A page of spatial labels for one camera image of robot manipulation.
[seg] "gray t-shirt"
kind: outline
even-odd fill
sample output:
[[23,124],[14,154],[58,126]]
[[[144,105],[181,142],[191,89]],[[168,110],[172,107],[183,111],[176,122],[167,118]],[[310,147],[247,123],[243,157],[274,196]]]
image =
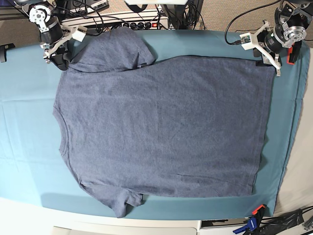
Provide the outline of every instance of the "gray t-shirt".
[[53,113],[79,186],[117,217],[142,194],[250,195],[274,69],[231,58],[154,60],[119,28],[94,38],[62,73]]

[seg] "wire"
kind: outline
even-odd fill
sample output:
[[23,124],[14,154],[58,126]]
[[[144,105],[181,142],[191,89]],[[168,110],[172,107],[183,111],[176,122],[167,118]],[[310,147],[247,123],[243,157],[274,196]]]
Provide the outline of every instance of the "wire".
[[243,15],[245,15],[245,14],[247,14],[247,13],[250,13],[250,12],[252,12],[252,11],[259,10],[259,9],[261,9],[261,8],[264,8],[264,7],[272,6],[272,5],[276,4],[276,3],[279,3],[280,1],[281,1],[281,0],[276,0],[276,1],[272,2],[272,3],[268,3],[268,4],[265,4],[265,5],[262,5],[262,6],[255,7],[255,8],[253,8],[253,9],[250,9],[250,10],[248,10],[248,11],[245,11],[244,13],[241,13],[240,15],[236,16],[235,18],[233,18],[233,19],[231,20],[231,22],[228,24],[228,26],[227,26],[227,28],[226,28],[226,30],[225,30],[225,34],[224,34],[225,42],[226,42],[227,44],[229,44],[229,45],[239,45],[239,44],[241,44],[240,40],[235,41],[235,42],[232,42],[232,43],[230,43],[230,42],[227,40],[227,32],[228,32],[230,26],[234,23],[234,21],[235,21],[236,19],[238,19],[239,17],[241,17],[241,16],[243,16]]
[[[77,10],[76,10],[75,12],[72,12],[72,11],[70,11],[69,9],[66,9],[66,8],[64,8],[64,7],[57,6],[56,8],[62,9],[62,10],[66,10],[66,11],[69,12],[70,15],[73,15],[73,16],[85,17],[85,16],[83,16],[82,14],[78,13]],[[97,29],[98,29],[98,24],[97,24],[97,22],[96,22],[96,20],[95,20],[94,18],[92,18],[92,19],[93,19],[93,21],[94,21],[94,23],[95,23],[95,25],[96,25],[96,31],[98,31],[98,30],[97,30]]]
[[306,233],[304,233],[304,234],[301,234],[301,235],[309,235],[309,234],[313,234],[313,230],[308,231],[308,232],[306,232]]
[[157,7],[157,5],[156,5],[156,4],[155,4],[155,7],[156,7],[157,12],[158,12],[158,13],[160,13],[160,11],[159,11],[159,9],[158,9],[158,7]]
[[143,17],[137,12],[138,16],[146,23],[146,21],[143,19]]
[[202,15],[201,15],[201,13],[200,13],[200,12],[198,11],[198,9],[196,8],[196,5],[194,5],[194,4],[191,4],[191,5],[193,5],[194,9],[199,13],[199,15],[200,15],[200,17],[201,17],[201,19],[202,19],[203,28],[204,28],[204,30],[206,30],[206,29],[205,29],[204,20],[203,20],[203,17],[202,17]]
[[257,28],[257,29],[247,29],[247,30],[236,30],[235,32],[248,32],[248,31],[256,31],[256,30],[258,30],[259,28]]
[[161,20],[161,14],[160,14],[160,12],[159,12],[158,18],[157,18],[157,25],[156,25],[156,28],[157,28],[157,29],[161,29],[161,28],[159,28],[160,20]]
[[89,4],[84,3],[84,2],[82,2],[82,1],[75,0],[75,2],[80,3],[80,4],[83,4],[84,6],[89,7],[90,9],[94,10],[95,13],[97,13],[97,15],[98,15],[98,16],[100,17],[100,19],[101,19],[102,30],[101,30],[98,34],[91,34],[91,33],[86,33],[86,34],[89,35],[89,36],[100,36],[102,33],[104,33],[104,29],[105,29],[105,27],[104,27],[104,21],[103,21],[101,15],[100,15],[100,13],[98,12],[98,10],[96,10],[95,8],[93,8],[92,6],[90,6]]
[[[305,207],[305,208],[303,208],[303,209],[301,209],[302,210],[302,214],[305,214],[305,213],[307,213],[307,212],[309,212],[309,211],[311,211],[311,210],[313,210],[313,206],[310,206],[310,207]],[[276,220],[276,219],[281,219],[282,217],[280,217],[280,216],[278,216],[278,217],[268,217],[268,218],[264,218],[264,219],[262,219],[262,220]],[[261,223],[261,224],[269,224],[269,225],[277,225],[277,224],[270,224],[270,223]]]
[[197,19],[198,19],[198,14],[197,14],[197,11],[196,11],[196,8],[195,8],[195,6],[191,3],[190,4],[190,6],[191,6],[191,9],[193,9],[194,10],[194,12],[195,12],[195,15],[194,15],[194,17],[195,17],[195,19],[193,20],[193,25],[194,25],[194,28],[193,28],[193,30],[195,30],[195,28],[196,28],[196,26],[197,26]]
[[167,10],[168,10],[169,13],[171,13],[171,14],[176,18],[176,21],[178,21],[179,24],[182,25],[182,24],[181,24],[181,21],[180,21],[180,19],[178,19],[177,15],[174,14],[173,12],[171,12],[169,9],[167,9]]
[[264,223],[264,222],[261,222],[260,224],[266,224],[266,225],[278,225],[278,224],[271,224],[271,223]]
[[159,11],[159,13],[152,19],[152,20],[149,20],[148,22],[146,23],[150,23],[151,21],[154,21],[157,17],[159,17],[159,15],[161,15],[163,10]]

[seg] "black cable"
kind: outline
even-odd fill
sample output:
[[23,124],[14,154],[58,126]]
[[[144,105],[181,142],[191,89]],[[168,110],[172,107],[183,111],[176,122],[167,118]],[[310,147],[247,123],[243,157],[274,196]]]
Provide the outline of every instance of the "black cable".
[[[72,12],[72,11],[70,11],[69,9],[66,9],[66,8],[64,8],[64,7],[57,6],[56,8],[68,11],[71,16],[75,16],[75,15],[76,15],[76,16],[79,16],[79,17],[82,16],[82,14],[78,13],[78,11],[77,11],[76,9],[75,9],[76,12]],[[94,23],[95,23],[95,25],[96,25],[96,31],[97,31],[98,24],[97,24],[97,22],[96,22],[96,20],[95,20],[94,18],[92,18],[92,19],[93,19],[93,21],[94,21]]]
[[187,14],[187,22],[189,23],[189,25],[194,26],[195,24],[197,24],[197,12],[194,10],[193,6],[189,5],[186,9],[188,9],[188,14]]
[[146,23],[145,20],[143,19],[143,17],[138,12],[137,12],[137,14],[144,21],[144,23]]
[[301,235],[309,235],[309,234],[313,234],[313,230],[308,231],[308,232],[306,232],[306,233],[303,233],[303,234],[301,234]]
[[198,15],[197,15],[197,11],[196,11],[195,6],[194,6],[192,3],[190,4],[190,6],[192,7],[191,9],[193,9],[194,12],[195,12],[194,20],[193,20],[193,26],[194,26],[193,30],[195,30],[195,28],[196,28],[196,26],[197,26],[197,22],[198,22],[198,21],[197,21]]
[[195,10],[199,13],[199,15],[200,15],[200,17],[201,17],[201,19],[202,19],[202,23],[203,23],[203,28],[204,28],[204,30],[206,30],[205,29],[205,24],[204,24],[204,20],[203,20],[203,17],[202,17],[202,15],[201,15],[201,13],[198,11],[198,9],[196,8],[196,5],[194,5],[194,8],[195,8]]
[[152,20],[149,20],[148,22],[146,23],[150,23],[151,21],[154,21],[158,16],[160,16],[162,13],[162,11],[158,11],[158,14],[152,19]]
[[[302,214],[305,214],[309,211],[313,210],[313,206],[310,206],[310,207],[305,207],[302,209]],[[281,219],[280,216],[277,216],[277,217],[268,217],[268,218],[263,218],[262,220],[270,220],[270,219]]]
[[160,29],[159,28],[160,20],[161,20],[161,14],[158,15],[156,29]]
[[261,222],[260,224],[266,224],[266,225],[278,225],[278,224],[271,224],[271,223],[264,223],[264,222]]
[[99,30],[99,32],[100,32],[100,29],[98,29],[98,24],[97,24],[97,21],[94,19],[94,18],[92,18],[93,19],[93,22],[96,24],[96,32]]
[[178,19],[178,17],[177,17],[176,14],[174,14],[173,12],[171,12],[169,9],[167,9],[167,11],[168,11],[169,13],[171,13],[171,14],[176,18],[176,21],[178,21],[180,25],[182,25],[180,19]]
[[186,17],[184,16],[184,13],[185,12],[186,8],[184,9],[184,11],[181,13],[181,21],[182,21],[182,24],[185,25],[185,23],[187,22],[187,14],[186,14]]
[[90,9],[94,10],[94,12],[97,13],[97,15],[100,17],[101,23],[102,23],[102,30],[101,30],[98,34],[91,34],[91,33],[87,33],[87,32],[86,32],[86,35],[89,35],[89,36],[99,36],[99,35],[101,35],[102,33],[104,33],[104,29],[105,29],[105,27],[104,27],[104,22],[103,22],[103,19],[102,19],[100,13],[98,12],[98,10],[94,9],[94,8],[93,8],[92,6],[90,6],[89,4],[84,3],[84,2],[82,2],[82,1],[79,1],[79,0],[64,0],[64,1],[75,1],[75,2],[78,2],[78,3],[80,3],[80,4],[83,4],[84,6],[89,7]]
[[259,30],[259,28],[257,28],[257,29],[248,29],[248,30],[236,30],[235,32],[249,32],[249,31],[256,31],[256,30]]
[[184,10],[184,12],[182,13],[183,16],[185,17],[185,19],[187,20],[187,13],[186,13],[186,9]]
[[158,12],[158,13],[160,13],[160,11],[159,11],[159,9],[158,9],[158,7],[157,7],[157,5],[156,5],[156,4],[155,4],[155,7],[156,7],[157,12]]
[[268,3],[268,4],[265,4],[265,5],[262,5],[262,6],[255,7],[255,8],[253,8],[253,9],[250,9],[250,10],[248,10],[248,11],[245,11],[244,13],[241,13],[240,15],[236,16],[235,18],[233,18],[233,19],[231,20],[231,22],[228,24],[228,26],[227,26],[227,28],[226,28],[226,30],[225,30],[225,34],[224,34],[225,42],[226,42],[228,45],[239,45],[239,44],[241,44],[241,41],[240,41],[240,40],[237,40],[237,41],[232,42],[232,43],[230,43],[230,42],[227,40],[227,32],[228,32],[230,26],[234,23],[234,21],[235,21],[236,19],[238,19],[239,17],[241,17],[241,16],[243,16],[243,15],[245,15],[245,14],[247,14],[247,13],[250,13],[250,12],[252,12],[252,11],[259,10],[259,9],[261,9],[261,8],[264,8],[264,7],[272,6],[272,5],[276,4],[276,3],[279,3],[280,1],[281,1],[281,0],[276,0],[276,1],[272,2],[272,3]]

